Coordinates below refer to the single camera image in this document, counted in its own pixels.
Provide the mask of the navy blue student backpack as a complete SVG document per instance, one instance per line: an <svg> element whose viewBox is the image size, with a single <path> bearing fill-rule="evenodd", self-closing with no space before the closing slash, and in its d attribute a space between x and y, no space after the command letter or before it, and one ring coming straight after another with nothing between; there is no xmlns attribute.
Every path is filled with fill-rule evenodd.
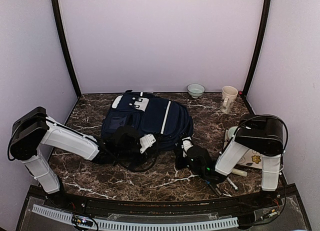
<svg viewBox="0 0 320 231"><path fill-rule="evenodd" d="M182 139L192 137L194 124L182 104L151 93L126 92L117 96L101 126L101 138L110 137L119 127L131 126L141 135L159 137L159 150L174 150Z"/></svg>

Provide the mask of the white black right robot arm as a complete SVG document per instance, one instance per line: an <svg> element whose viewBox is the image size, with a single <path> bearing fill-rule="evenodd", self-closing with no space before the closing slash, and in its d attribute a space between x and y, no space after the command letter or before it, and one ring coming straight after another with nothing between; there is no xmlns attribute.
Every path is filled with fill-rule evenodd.
<svg viewBox="0 0 320 231"><path fill-rule="evenodd" d="M207 149L195 145L191 137L185 137L179 144L177 160L203 180L220 184L249 150L259 153L262 192L255 196L255 204L266 208L275 199L288 139L289 131L281 118L271 114L245 114L217 159L213 160Z"/></svg>

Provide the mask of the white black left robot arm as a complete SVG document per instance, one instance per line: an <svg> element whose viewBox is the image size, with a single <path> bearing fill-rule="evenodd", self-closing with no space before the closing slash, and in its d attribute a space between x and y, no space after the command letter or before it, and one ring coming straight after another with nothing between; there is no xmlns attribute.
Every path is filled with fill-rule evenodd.
<svg viewBox="0 0 320 231"><path fill-rule="evenodd" d="M142 155L150 147L146 139L129 126L119 128L110 139L96 138L57 122L41 106L18 119L12 126L7 158L11 162L21 161L60 209L67 209L71 199L62 191L58 176L43 157L41 145L64 150L99 165L119 162L127 154Z"/></svg>

